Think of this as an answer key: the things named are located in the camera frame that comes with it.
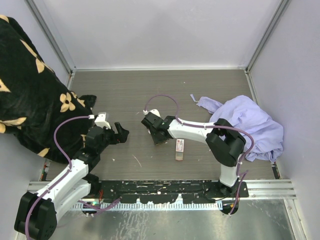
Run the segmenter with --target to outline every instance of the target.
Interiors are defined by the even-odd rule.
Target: black blanket with flower pattern
[[[14,134],[32,152],[59,163],[67,160],[54,142],[63,121],[92,114],[96,96],[69,91],[46,65],[20,25],[0,15],[0,133]],[[92,120],[63,125],[57,141],[72,157],[81,147]]]

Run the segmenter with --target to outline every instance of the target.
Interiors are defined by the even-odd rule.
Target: black blanket
[[[96,96],[69,91],[17,21],[0,15],[0,133],[14,134],[39,156],[66,163],[54,131],[67,119],[91,115],[95,102]],[[70,157],[83,147],[92,124],[77,119],[60,128],[57,141]]]

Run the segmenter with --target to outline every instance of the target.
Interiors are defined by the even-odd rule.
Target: lavender cloth
[[[283,127],[272,120],[249,97],[241,95],[222,104],[206,96],[200,98],[198,106],[212,113],[210,122],[215,123],[218,119],[226,119],[235,128],[242,129],[251,134],[254,139],[254,147],[246,156],[253,162],[255,159],[269,160],[274,162],[283,152]],[[250,139],[243,135],[246,144],[244,150],[251,145]]]

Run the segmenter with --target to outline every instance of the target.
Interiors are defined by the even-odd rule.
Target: small box
[[[175,143],[175,160],[182,161],[184,159],[185,140],[177,139]]]

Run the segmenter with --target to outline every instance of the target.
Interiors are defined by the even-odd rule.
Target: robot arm
[[[85,137],[85,147],[80,149],[68,165],[54,180],[37,193],[27,192],[22,196],[18,208],[14,229],[25,234],[26,218],[31,206],[36,204],[29,220],[29,235],[36,240],[47,240],[54,233],[61,217],[81,198],[96,195],[101,184],[99,178],[90,171],[100,161],[100,154],[108,145],[125,143],[129,131],[119,122],[114,125],[115,133],[107,122],[108,115],[101,112],[96,117],[95,126],[91,127]]]
[[[221,191],[225,195],[235,192],[239,179],[237,175],[238,159],[246,144],[246,140],[238,132],[222,128],[212,129],[206,127],[208,123],[177,121],[175,116],[167,116],[162,119],[156,109],[146,113],[141,123],[149,129],[156,145],[168,139],[190,139],[207,144],[216,160],[221,163],[219,178],[222,184]],[[232,127],[227,120],[222,118],[215,125]]]

